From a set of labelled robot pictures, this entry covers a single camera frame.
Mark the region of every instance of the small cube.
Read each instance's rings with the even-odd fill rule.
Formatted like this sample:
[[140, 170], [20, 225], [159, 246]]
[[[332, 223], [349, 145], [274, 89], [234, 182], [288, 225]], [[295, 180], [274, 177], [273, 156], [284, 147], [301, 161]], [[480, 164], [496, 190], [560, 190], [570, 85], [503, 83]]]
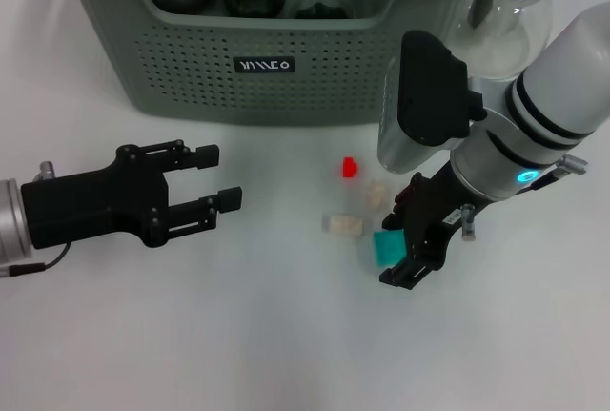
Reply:
[[332, 215], [328, 217], [328, 233], [340, 236], [362, 236], [364, 218], [356, 216]]
[[381, 182], [374, 182], [367, 191], [367, 206], [371, 211], [379, 211], [388, 201], [388, 187]]
[[381, 268], [392, 268], [407, 257], [404, 230], [374, 232], [373, 243], [375, 244], [377, 266]]
[[351, 179], [356, 177], [358, 174], [358, 164], [354, 160], [352, 156], [346, 156], [343, 158], [343, 177], [346, 179]]

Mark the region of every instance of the blue indicator light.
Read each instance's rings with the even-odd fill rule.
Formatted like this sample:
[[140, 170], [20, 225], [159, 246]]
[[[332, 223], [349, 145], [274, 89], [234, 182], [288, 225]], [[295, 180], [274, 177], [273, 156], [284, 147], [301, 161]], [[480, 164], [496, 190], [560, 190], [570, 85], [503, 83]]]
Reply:
[[532, 180], [537, 178], [539, 175], [540, 175], [540, 171], [525, 171], [525, 172], [521, 173], [520, 175], [518, 175], [517, 180], [521, 184], [525, 184], [527, 182], [531, 182]]

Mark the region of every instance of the cable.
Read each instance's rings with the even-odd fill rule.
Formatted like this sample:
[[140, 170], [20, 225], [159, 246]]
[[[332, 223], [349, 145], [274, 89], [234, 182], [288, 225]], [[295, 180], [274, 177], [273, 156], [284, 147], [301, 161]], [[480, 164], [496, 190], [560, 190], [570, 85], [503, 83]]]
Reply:
[[5, 266], [4, 268], [0, 268], [0, 277], [15, 277], [15, 276], [23, 276], [23, 275], [31, 275], [33, 273], [42, 273], [43, 271], [47, 271], [49, 268], [52, 268], [57, 263], [59, 263], [70, 250], [72, 243], [69, 242], [64, 246], [64, 250], [61, 251], [61, 254], [57, 256], [55, 260], [47, 263], [28, 263], [26, 265], [11, 265]]
[[53, 266], [55, 266], [57, 263], [59, 263], [70, 251], [70, 247], [72, 246], [72, 243], [69, 242], [68, 244], [66, 244], [66, 246], [64, 247], [64, 250], [61, 251], [61, 254], [59, 254], [59, 256], [57, 256], [57, 258], [52, 261], [51, 263], [49, 263], [48, 265], [45, 265], [45, 270], [48, 270], [49, 268], [52, 268]]
[[558, 180], [561, 180], [561, 177], [557, 177], [557, 175], [555, 174], [555, 171], [552, 171], [551, 173], [547, 173], [546, 175], [544, 175], [543, 177], [541, 177], [537, 181], [532, 182], [532, 185], [530, 185], [529, 187], [526, 187], [523, 190], [519, 190], [517, 192], [517, 195], [525, 194], [525, 193], [530, 192], [532, 190], [543, 189], [544, 187], [547, 187], [547, 186], [549, 186], [551, 184], [554, 184]]

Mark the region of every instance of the gray plastic basket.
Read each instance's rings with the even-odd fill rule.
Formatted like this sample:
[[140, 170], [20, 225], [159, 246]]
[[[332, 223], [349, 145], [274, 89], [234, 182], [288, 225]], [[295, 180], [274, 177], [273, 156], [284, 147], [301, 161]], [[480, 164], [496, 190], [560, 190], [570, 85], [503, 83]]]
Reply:
[[[298, 0], [287, 0], [290, 17]], [[151, 0], [81, 0], [132, 103], [142, 111], [252, 125], [379, 120], [404, 32], [446, 39], [465, 0], [349, 0], [350, 20], [174, 15]], [[237, 73], [234, 57], [291, 56], [295, 72]]]

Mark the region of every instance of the basket logo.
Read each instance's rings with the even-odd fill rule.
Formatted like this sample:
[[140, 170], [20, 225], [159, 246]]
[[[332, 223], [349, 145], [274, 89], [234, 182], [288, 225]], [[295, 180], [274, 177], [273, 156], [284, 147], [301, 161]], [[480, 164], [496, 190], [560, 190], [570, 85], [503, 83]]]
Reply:
[[235, 56], [233, 64], [238, 74], [296, 72], [293, 56]]

